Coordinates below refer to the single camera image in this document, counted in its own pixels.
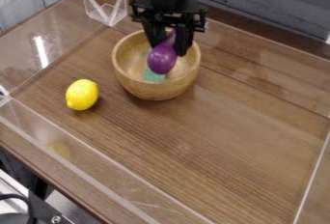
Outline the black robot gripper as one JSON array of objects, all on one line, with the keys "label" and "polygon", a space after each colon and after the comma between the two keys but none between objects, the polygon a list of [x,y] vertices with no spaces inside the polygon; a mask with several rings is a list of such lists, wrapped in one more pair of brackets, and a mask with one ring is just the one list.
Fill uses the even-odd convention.
[{"label": "black robot gripper", "polygon": [[145,34],[156,47],[166,39],[166,26],[176,25],[174,49],[185,56],[194,41],[194,31],[206,29],[208,8],[194,0],[129,0],[132,18],[144,22]]}]

